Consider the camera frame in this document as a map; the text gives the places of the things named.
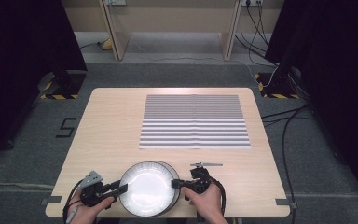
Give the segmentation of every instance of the black and white striped sheet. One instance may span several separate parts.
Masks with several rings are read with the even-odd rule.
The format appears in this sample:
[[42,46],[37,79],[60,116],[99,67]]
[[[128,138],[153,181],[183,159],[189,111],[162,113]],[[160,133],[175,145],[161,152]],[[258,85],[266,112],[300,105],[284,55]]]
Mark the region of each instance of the black and white striped sheet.
[[249,149],[238,95],[147,95],[140,148]]

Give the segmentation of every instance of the hazard tape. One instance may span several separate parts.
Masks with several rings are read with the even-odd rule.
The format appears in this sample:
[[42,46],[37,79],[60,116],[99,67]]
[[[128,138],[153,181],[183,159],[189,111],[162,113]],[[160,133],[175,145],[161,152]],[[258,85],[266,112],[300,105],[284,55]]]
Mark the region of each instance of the hazard tape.
[[51,99],[51,100],[73,100],[77,98],[77,95],[53,95],[53,94],[43,94],[41,99]]
[[260,75],[255,75],[255,80],[258,82],[258,89],[260,90],[261,96],[265,98],[277,98],[277,99],[298,99],[297,94],[281,94],[281,93],[271,93],[267,94],[264,91],[263,84],[259,81]]

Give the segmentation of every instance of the wooden table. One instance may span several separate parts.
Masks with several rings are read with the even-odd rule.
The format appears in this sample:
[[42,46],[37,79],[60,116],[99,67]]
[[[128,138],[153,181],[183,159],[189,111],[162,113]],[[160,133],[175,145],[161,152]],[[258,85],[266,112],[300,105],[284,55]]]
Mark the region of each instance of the wooden table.
[[[248,131],[251,149],[140,149],[146,96],[150,94],[236,95]],[[112,88],[96,89],[80,121],[46,214],[61,217],[65,201],[78,180],[90,171],[103,176],[104,184],[119,180],[135,163],[165,161],[181,179],[191,180],[189,164],[223,163],[206,167],[227,193],[226,217],[285,217],[290,209],[277,205],[286,199],[255,98],[247,88]],[[183,195],[161,217],[194,217],[194,206]],[[120,202],[101,217],[133,217]]]

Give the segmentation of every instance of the human hand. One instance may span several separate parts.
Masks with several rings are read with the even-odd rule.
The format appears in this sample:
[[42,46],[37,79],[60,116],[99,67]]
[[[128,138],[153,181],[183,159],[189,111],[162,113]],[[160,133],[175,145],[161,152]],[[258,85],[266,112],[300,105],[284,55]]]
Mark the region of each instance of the human hand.
[[114,197],[108,197],[101,201],[100,203],[92,206],[86,207],[80,200],[81,189],[77,189],[74,197],[72,197],[69,204],[68,214],[70,216],[72,211],[77,207],[77,212],[71,220],[71,224],[92,224],[94,223],[95,218],[98,214],[103,211],[107,206],[113,203]]
[[181,187],[181,192],[190,199],[190,204],[195,205],[199,214],[209,223],[227,223],[221,210],[220,189],[214,183],[211,183],[202,194],[198,194],[187,187]]

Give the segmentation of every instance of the gray carpet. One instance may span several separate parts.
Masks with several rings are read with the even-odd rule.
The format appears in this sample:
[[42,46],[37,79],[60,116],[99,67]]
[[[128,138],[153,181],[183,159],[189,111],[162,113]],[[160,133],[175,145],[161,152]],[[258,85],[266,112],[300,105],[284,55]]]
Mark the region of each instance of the gray carpet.
[[[253,74],[271,71],[252,66]],[[244,65],[202,64],[88,64],[88,73],[76,100],[37,100],[14,139],[15,147],[0,151],[0,223],[62,223],[44,214],[41,201],[55,184],[71,137],[60,130],[67,124],[77,127],[91,91],[101,87],[248,87],[254,91],[261,116],[294,109],[305,100],[269,99],[260,95]],[[40,83],[43,90],[50,75]],[[274,120],[288,115],[268,118]],[[288,194],[282,159],[282,132],[285,120],[266,127],[268,140]],[[358,183],[328,145],[310,111],[293,119],[285,137],[287,166],[298,204],[296,223],[358,223]],[[2,186],[3,183],[33,184]],[[291,223],[285,218],[245,217],[243,223]]]

